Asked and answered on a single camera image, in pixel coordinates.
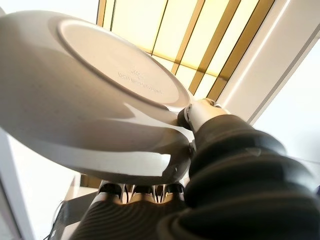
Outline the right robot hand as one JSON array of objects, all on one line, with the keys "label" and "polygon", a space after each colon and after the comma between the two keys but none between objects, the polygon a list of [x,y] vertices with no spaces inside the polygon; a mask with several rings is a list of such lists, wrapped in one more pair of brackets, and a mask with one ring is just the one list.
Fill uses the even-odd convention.
[{"label": "right robot hand", "polygon": [[211,100],[178,123],[194,135],[189,182],[169,184],[162,203],[149,186],[121,204],[119,186],[100,192],[73,240],[317,240],[320,199],[312,174],[273,136]]}]

